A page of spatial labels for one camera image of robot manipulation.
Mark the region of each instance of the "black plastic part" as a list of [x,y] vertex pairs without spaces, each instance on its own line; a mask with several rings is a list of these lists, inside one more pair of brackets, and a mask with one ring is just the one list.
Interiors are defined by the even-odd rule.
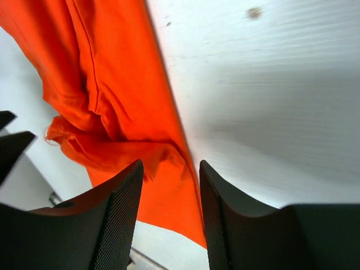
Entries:
[[200,164],[211,270],[360,269],[359,205],[275,209]]
[[15,119],[15,114],[10,111],[0,111],[0,130]]
[[0,204],[0,269],[126,269],[142,180],[136,161],[64,207]]

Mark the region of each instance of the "black mesh panel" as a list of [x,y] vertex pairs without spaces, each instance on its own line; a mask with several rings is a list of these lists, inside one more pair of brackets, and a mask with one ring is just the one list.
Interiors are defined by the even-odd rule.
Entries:
[[140,171],[120,186],[109,198],[102,233],[94,255],[94,270],[122,270],[129,262],[138,204],[141,194]]
[[226,230],[223,224],[221,198],[209,182],[209,176],[202,172],[201,168],[200,192],[210,269],[231,269],[224,235]]

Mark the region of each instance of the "white wall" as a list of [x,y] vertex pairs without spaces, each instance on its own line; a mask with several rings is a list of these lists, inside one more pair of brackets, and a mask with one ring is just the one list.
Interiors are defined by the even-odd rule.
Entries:
[[0,202],[23,210],[52,207],[52,188],[31,161],[21,156],[0,187]]

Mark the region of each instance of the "dark stain spot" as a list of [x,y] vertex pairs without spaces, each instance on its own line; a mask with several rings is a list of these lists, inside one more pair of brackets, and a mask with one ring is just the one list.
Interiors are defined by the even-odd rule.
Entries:
[[247,11],[247,16],[252,20],[257,20],[261,17],[262,13],[260,7],[253,7]]

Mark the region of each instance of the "orange fabric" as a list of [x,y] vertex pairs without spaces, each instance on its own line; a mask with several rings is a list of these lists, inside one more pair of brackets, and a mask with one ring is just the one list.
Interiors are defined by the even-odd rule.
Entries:
[[196,174],[143,1],[2,0],[0,25],[60,114],[48,139],[94,186],[142,159],[138,220],[205,246]]

